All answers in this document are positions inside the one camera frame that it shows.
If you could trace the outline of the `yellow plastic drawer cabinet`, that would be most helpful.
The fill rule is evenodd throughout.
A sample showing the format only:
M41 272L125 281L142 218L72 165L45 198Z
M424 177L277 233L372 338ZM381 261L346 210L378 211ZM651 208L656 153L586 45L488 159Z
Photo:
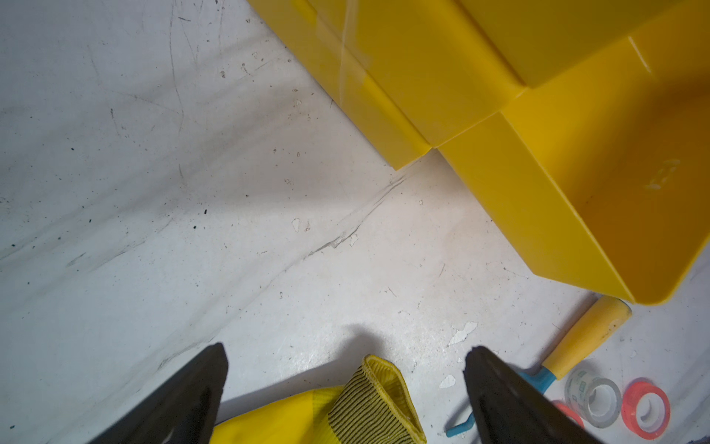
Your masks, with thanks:
M669 8L668 1L253 3L397 169Z

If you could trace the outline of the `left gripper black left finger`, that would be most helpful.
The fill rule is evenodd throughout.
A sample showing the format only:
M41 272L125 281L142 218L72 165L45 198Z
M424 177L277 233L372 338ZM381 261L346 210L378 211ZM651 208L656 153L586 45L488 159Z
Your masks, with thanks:
M206 347L94 443L207 443L229 361L224 346Z

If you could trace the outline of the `yellow drawer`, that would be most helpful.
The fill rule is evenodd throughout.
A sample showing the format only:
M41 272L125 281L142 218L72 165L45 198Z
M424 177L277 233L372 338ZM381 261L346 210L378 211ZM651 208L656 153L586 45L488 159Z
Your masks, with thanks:
M443 144L532 273L661 305L709 241L709 5L679 1Z

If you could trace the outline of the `clear tape roll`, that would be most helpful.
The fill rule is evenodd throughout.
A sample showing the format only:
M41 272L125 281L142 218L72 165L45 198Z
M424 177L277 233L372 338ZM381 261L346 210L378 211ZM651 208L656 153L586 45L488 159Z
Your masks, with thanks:
M612 426L621 414L621 391L617 384L587 368L569 374L565 401L573 412L600 429Z

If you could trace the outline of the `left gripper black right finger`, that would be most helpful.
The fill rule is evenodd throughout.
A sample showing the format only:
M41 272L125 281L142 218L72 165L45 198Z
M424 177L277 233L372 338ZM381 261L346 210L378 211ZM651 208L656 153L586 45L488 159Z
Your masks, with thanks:
M598 442L545 398L556 378L544 367L533 376L519 373L478 346L466 356L464 380L481 442Z

